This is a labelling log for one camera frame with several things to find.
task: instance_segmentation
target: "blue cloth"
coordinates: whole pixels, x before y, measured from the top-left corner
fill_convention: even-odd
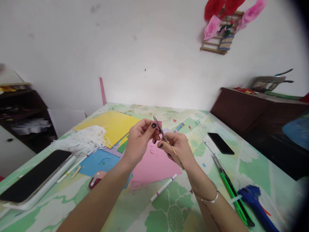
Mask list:
[[[282,130],[294,143],[309,150],[309,113],[287,123]]]
[[[98,171],[109,172],[119,160],[120,158],[115,155],[103,150],[97,150],[80,163],[81,169],[79,173],[93,177]],[[125,189],[128,187],[131,178],[132,175],[130,175]]]

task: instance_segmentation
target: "silver bangle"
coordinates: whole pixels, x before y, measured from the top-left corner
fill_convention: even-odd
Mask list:
[[[189,191],[191,194],[193,194],[194,193],[194,195],[198,198],[198,199],[200,199],[203,203],[205,202],[205,203],[215,203],[217,200],[218,200],[218,198],[219,198],[219,190],[218,190],[218,188],[217,188],[217,186],[215,185],[215,183],[214,182],[212,182],[213,183],[213,185],[216,187],[216,190],[217,190],[217,195],[216,195],[216,197],[215,197],[215,199],[213,199],[213,200],[203,200],[202,198],[199,198],[197,195],[196,195],[196,193],[195,193],[195,191],[191,188],[191,190]]]

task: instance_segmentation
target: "hand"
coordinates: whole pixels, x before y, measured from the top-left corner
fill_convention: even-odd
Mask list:
[[[178,158],[181,160],[181,163],[183,164],[185,170],[197,164],[189,146],[187,137],[184,134],[165,133],[165,136],[168,139],[170,145],[173,147],[174,151],[176,152]],[[164,141],[163,137],[162,141],[160,141],[157,146],[158,148],[166,152],[170,160],[173,160],[181,167],[179,159],[176,157],[168,143]]]
[[[142,160],[150,139],[153,143],[160,140],[157,123],[150,119],[142,119],[129,130],[128,143],[124,153],[126,159],[134,167]]]

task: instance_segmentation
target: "small scissors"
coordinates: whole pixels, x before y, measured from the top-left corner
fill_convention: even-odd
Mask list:
[[[175,156],[177,157],[177,159],[178,159],[178,160],[179,160],[179,162],[180,162],[180,166],[181,166],[182,170],[184,170],[184,167],[183,167],[182,162],[180,161],[180,159],[179,159],[178,155],[176,154],[176,152],[175,152],[174,148],[171,146],[170,142],[168,141],[167,137],[165,136],[165,134],[164,134],[164,132],[163,132],[162,128],[160,127],[160,124],[159,124],[158,120],[155,118],[155,116],[153,116],[153,117],[154,117],[154,120],[157,122],[157,125],[158,125],[158,128],[159,128],[159,131],[161,132],[162,137],[163,137],[163,138],[164,138],[164,140],[167,142],[167,144],[171,147],[171,149],[173,150],[173,152],[174,152]]]

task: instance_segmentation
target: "metal pot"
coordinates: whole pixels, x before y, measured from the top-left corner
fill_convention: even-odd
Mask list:
[[[279,84],[281,83],[293,83],[294,81],[286,81],[286,76],[281,76],[285,73],[292,71],[290,69],[280,74],[276,74],[275,76],[259,76],[256,77],[254,83],[251,87],[251,90],[256,92],[264,93],[265,91],[273,91]]]

